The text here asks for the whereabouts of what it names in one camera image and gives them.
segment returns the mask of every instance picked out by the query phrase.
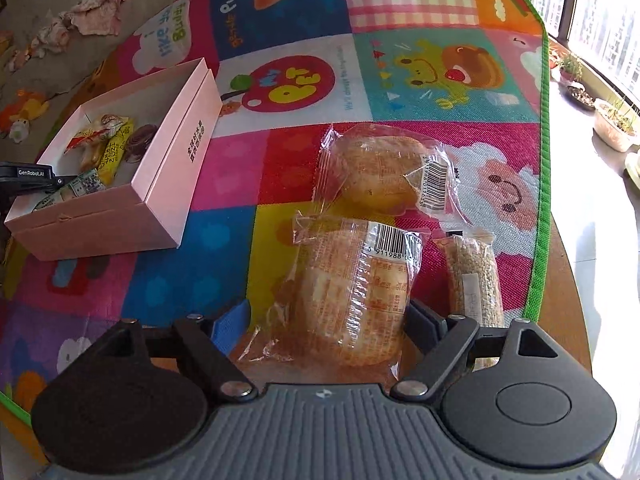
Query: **black round disc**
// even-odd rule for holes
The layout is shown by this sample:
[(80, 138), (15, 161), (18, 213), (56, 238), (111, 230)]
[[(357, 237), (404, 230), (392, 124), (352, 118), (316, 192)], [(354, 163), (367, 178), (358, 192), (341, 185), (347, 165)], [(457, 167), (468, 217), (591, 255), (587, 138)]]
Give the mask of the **black round disc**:
[(60, 375), (31, 411), (47, 457), (91, 474), (162, 460), (197, 434), (206, 414), (204, 394), (187, 378), (112, 357)]

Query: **white planter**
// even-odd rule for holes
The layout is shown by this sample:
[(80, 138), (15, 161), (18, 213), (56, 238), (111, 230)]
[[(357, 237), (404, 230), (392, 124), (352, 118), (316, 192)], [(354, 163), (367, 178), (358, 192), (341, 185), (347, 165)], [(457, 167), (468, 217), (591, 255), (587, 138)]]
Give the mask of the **white planter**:
[(626, 152), (634, 144), (640, 144), (637, 135), (627, 135), (607, 117), (607, 111), (611, 108), (609, 103), (596, 99), (595, 107), (593, 129), (610, 147), (618, 152)]

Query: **cartoon apple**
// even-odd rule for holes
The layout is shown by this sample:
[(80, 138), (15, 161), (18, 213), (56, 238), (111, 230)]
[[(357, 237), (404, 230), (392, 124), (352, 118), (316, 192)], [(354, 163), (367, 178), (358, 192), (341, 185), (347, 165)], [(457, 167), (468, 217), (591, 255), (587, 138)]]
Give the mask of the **cartoon apple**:
[(242, 95), (242, 106), (254, 112), (300, 110), (325, 98), (334, 88), (331, 66), (315, 56), (287, 56), (270, 61), (249, 75), (231, 80), (222, 100)]

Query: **gray ribbed surface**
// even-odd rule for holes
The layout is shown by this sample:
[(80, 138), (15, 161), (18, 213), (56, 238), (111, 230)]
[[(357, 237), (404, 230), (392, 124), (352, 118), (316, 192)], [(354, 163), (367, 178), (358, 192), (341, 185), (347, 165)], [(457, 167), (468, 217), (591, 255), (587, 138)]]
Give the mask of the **gray ribbed surface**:
[[(270, 386), (245, 406), (220, 410), (186, 452), (121, 476), (52, 466), (46, 480), (524, 480), (465, 454), (421, 406), (399, 404), (374, 385)], [(540, 480), (606, 480), (596, 465), (530, 475)]]

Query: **bread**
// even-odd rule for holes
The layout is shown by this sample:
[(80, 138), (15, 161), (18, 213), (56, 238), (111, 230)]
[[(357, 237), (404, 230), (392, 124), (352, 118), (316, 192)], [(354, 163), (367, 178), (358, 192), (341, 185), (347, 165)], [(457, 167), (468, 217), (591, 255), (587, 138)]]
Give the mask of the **bread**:
[[(415, 208), (417, 192), (405, 175), (422, 168), (428, 150), (411, 137), (344, 136), (337, 153), (348, 171), (342, 195), (372, 211), (392, 216)], [(417, 171), (417, 187), (420, 171)]]
[(305, 351), (339, 365), (384, 362), (402, 340), (407, 266), (365, 254), (366, 225), (321, 234), (298, 257), (291, 326)]

